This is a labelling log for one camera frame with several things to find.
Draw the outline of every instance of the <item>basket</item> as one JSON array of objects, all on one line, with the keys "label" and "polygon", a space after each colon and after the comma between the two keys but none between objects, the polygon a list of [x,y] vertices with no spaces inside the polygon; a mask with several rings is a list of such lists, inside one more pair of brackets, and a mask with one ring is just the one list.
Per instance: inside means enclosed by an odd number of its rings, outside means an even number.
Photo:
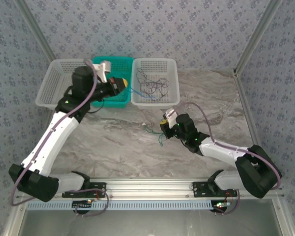
[{"label": "basket", "polygon": [[[111,73],[107,74],[107,78],[116,77],[124,78],[128,85],[131,84],[131,72],[132,72],[132,62],[133,58],[128,57],[95,57],[93,59],[94,64],[99,64],[104,60],[108,60],[112,63]],[[120,94],[114,97],[108,97],[104,99],[104,107],[112,108],[125,108],[127,103],[130,101],[130,92],[126,88]],[[93,102],[93,106],[101,107],[102,102]]]},{"label": "basket", "polygon": [[[154,83],[160,81],[162,86]],[[176,61],[166,58],[135,59],[131,90],[131,102],[139,109],[168,109],[177,105],[180,95]]]},{"label": "basket", "polygon": [[[103,60],[109,60],[112,63],[112,72],[107,75],[107,78],[112,76],[125,78],[128,84],[131,84],[132,58],[98,57],[94,58],[93,63],[100,63]],[[84,59],[52,61],[40,86],[36,105],[54,110],[66,89],[72,85],[72,73],[79,66],[85,66]],[[130,100],[128,91],[125,89],[118,96],[105,99],[104,107],[125,107]],[[101,106],[101,103],[95,102],[92,105]]]}]

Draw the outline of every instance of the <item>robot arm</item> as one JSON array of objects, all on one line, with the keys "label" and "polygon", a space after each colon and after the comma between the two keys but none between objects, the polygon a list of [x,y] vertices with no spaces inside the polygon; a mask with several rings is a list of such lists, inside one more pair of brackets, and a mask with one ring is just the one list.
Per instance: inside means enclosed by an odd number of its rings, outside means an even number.
[{"label": "robot arm", "polygon": [[214,182],[215,185],[212,187],[213,191],[214,188],[222,190],[246,189],[253,196],[263,198],[276,184],[277,176],[273,170],[265,162],[244,151],[261,156],[277,170],[280,177],[282,176],[260,146],[237,147],[221,141],[218,141],[219,145],[217,145],[216,140],[213,141],[209,135],[198,132],[188,114],[177,115],[174,109],[169,109],[165,112],[160,126],[167,139],[171,137],[180,139],[182,144],[192,153],[213,157],[237,168],[237,171],[219,170],[214,173],[209,178],[209,181]]},{"label": "robot arm", "polygon": [[[85,182],[88,181],[86,175],[77,172],[66,175],[51,175],[50,172],[63,144],[90,110],[90,103],[100,101],[105,97],[118,95],[127,87],[125,79],[110,78],[107,80],[106,73],[110,72],[110,62],[104,61],[93,66],[97,72],[99,82],[91,99],[75,113],[63,119],[56,129],[53,130],[54,125],[60,119],[77,108],[85,100],[93,86],[93,71],[87,66],[78,67],[72,75],[72,86],[67,89],[63,98],[58,102],[52,121],[34,150],[23,160],[21,165],[13,164],[10,167],[9,174],[12,180],[16,182],[25,167],[31,163],[18,185],[18,190],[47,202],[56,193],[80,190],[85,185]],[[50,136],[41,148],[38,156],[32,161],[48,135]]]}]

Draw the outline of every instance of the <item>marble surface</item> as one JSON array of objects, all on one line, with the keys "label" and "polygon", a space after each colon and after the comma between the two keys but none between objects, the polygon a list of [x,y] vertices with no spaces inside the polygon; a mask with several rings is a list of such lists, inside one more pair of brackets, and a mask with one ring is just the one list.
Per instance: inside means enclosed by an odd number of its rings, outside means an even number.
[{"label": "marble surface", "polygon": [[[178,72],[180,99],[202,107],[221,141],[250,146],[251,137],[234,79],[226,74],[188,70]],[[208,133],[196,107],[178,106],[187,112],[199,131]],[[70,135],[52,172],[80,171],[91,177],[209,177],[216,170],[232,167],[226,163],[192,154],[178,139],[165,140],[142,128],[145,122],[160,131],[162,110],[140,110],[131,103],[125,109],[102,109],[86,115]]]}]

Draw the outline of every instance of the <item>wallpaper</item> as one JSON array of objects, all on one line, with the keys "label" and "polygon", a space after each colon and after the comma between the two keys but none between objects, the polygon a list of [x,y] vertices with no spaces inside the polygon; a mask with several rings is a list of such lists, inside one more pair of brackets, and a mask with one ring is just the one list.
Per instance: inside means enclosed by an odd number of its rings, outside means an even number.
[{"label": "wallpaper", "polygon": [[47,117],[35,98],[48,61],[12,0],[0,0],[0,235],[10,212],[8,169],[30,153]]},{"label": "wallpaper", "polygon": [[241,80],[262,146],[282,171],[295,219],[295,0],[280,6]]},{"label": "wallpaper", "polygon": [[60,58],[173,58],[234,68],[268,0],[27,0]]}]

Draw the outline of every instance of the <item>black mounting plate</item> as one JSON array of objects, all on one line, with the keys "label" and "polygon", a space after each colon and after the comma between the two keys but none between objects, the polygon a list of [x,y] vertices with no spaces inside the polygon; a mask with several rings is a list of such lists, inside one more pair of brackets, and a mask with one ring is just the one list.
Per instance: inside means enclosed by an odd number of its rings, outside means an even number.
[{"label": "black mounting plate", "polygon": [[[90,182],[88,185],[88,189],[92,188],[99,188],[106,192],[106,186],[107,184],[104,182]],[[62,194],[63,198],[105,198],[105,194],[102,192],[95,192],[95,191],[89,191],[85,193],[70,193],[70,192],[64,192]]]},{"label": "black mounting plate", "polygon": [[192,191],[193,191],[193,196],[195,198],[212,198],[212,197],[225,198],[225,197],[229,197],[230,195],[232,197],[237,197],[237,191],[233,189],[228,189],[228,190],[218,189],[216,192],[212,192],[208,187],[208,182],[193,182]]}]

